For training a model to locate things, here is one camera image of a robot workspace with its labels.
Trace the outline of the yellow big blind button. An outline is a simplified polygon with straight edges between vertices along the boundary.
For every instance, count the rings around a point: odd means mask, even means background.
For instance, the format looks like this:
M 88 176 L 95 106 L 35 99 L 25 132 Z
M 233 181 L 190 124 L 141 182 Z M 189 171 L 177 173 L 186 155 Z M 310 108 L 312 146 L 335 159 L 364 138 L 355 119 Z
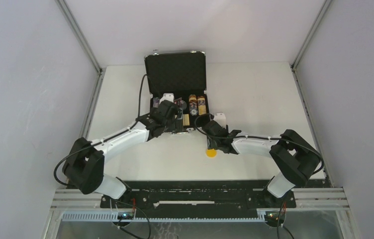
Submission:
M 217 155 L 217 151 L 215 149 L 207 149 L 205 154 L 209 158 L 214 158 Z

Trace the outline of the triangular all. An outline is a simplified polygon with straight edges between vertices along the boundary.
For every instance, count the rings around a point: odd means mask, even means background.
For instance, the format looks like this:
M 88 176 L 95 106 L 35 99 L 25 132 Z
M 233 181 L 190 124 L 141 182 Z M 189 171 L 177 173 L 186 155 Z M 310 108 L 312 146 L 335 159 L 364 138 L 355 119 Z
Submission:
M 178 98 L 178 99 L 175 99 L 174 100 L 174 103 L 176 104 L 176 105 L 178 105 L 178 106 L 181 106 L 182 104 L 183 104 L 183 100 L 182 100 L 182 98 Z

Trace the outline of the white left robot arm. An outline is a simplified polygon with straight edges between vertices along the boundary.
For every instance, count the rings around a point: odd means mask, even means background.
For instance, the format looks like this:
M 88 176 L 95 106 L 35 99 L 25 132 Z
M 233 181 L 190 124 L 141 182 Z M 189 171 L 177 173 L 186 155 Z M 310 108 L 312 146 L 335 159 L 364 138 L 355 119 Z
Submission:
M 139 116 L 132 125 L 114 134 L 92 141 L 84 137 L 77 139 L 69 155 L 59 163 L 69 180 L 67 185 L 76 187 L 85 195 L 107 195 L 117 206 L 127 207 L 132 200 L 131 193 L 122 180 L 104 173 L 105 164 L 133 146 L 162 135 L 178 115 L 179 107 L 163 100 L 157 108 Z

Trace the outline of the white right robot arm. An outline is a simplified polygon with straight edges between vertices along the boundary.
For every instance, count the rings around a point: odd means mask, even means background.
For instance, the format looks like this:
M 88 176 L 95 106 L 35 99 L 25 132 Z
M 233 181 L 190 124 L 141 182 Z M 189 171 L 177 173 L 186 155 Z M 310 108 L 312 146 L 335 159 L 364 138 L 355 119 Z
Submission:
M 211 120 L 200 130 L 207 136 L 211 149 L 226 154 L 253 154 L 271 158 L 279 173 L 265 187 L 264 202 L 277 207 L 288 191 L 305 186 L 310 177 L 324 167 L 321 155 L 292 129 L 277 137 L 253 136 L 241 130 L 229 131 L 217 121 Z

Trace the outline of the yellow blue card deck box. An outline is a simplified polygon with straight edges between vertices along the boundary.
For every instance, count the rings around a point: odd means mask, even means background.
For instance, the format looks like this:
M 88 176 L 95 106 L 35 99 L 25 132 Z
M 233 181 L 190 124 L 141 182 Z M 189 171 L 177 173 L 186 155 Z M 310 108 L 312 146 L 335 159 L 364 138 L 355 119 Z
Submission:
M 189 114 L 183 115 L 183 126 L 190 126 Z

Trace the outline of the black aluminium poker case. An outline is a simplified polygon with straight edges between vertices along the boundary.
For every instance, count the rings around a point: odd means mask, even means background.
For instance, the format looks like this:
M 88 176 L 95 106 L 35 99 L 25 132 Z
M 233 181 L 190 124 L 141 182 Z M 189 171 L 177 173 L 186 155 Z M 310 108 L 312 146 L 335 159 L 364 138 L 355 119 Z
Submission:
M 144 57 L 145 70 L 151 95 L 150 106 L 153 98 L 161 98 L 164 93 L 173 93 L 174 100 L 182 98 L 187 103 L 187 108 L 182 113 L 189 114 L 190 126 L 183 126 L 182 132 L 195 130 L 209 122 L 209 116 L 189 113 L 188 98 L 191 94 L 196 97 L 204 96 L 206 99 L 207 113 L 209 113 L 209 99 L 207 96 L 206 55 L 203 51 L 155 53 Z

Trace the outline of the white dealer button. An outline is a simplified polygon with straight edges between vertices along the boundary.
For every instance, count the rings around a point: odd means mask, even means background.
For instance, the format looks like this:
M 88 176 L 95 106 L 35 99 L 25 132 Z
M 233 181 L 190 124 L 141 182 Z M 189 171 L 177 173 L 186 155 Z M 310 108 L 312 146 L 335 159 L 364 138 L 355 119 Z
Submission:
M 187 108 L 187 103 L 183 100 L 179 101 L 178 103 L 178 106 L 180 109 L 182 109 L 183 111 Z

